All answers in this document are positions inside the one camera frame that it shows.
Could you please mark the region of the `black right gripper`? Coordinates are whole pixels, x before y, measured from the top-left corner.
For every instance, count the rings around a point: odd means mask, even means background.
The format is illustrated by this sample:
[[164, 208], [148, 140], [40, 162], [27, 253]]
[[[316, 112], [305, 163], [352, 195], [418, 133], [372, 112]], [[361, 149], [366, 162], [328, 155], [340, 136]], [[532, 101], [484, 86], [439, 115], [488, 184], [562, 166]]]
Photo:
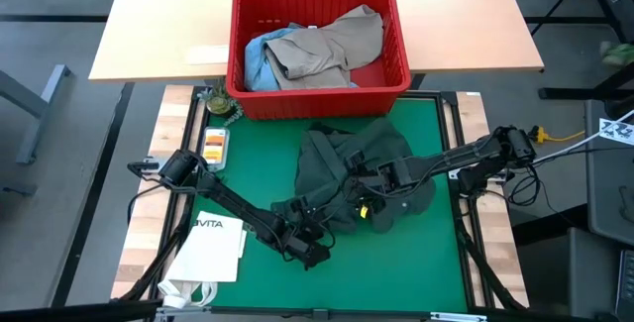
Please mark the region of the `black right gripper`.
[[402, 215], [413, 214], [412, 206], [405, 198], [414, 193], [414, 180], [409, 173], [406, 156], [368, 168], [362, 151], [354, 151], [345, 157], [345, 168], [359, 188], [358, 208], [361, 216], [378, 214], [387, 207], [387, 199], [402, 199]]

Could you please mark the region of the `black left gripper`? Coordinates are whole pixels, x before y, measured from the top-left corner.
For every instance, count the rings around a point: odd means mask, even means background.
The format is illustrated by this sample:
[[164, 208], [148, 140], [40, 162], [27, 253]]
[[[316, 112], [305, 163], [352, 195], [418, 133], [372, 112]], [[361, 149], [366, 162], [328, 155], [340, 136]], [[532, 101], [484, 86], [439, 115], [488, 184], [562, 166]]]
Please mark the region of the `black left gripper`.
[[303, 198], [291, 198], [279, 203], [279, 214], [285, 228], [280, 239], [280, 252], [287, 259], [301, 262], [305, 270], [330, 259], [330, 249], [321, 244], [325, 230], [321, 228]]

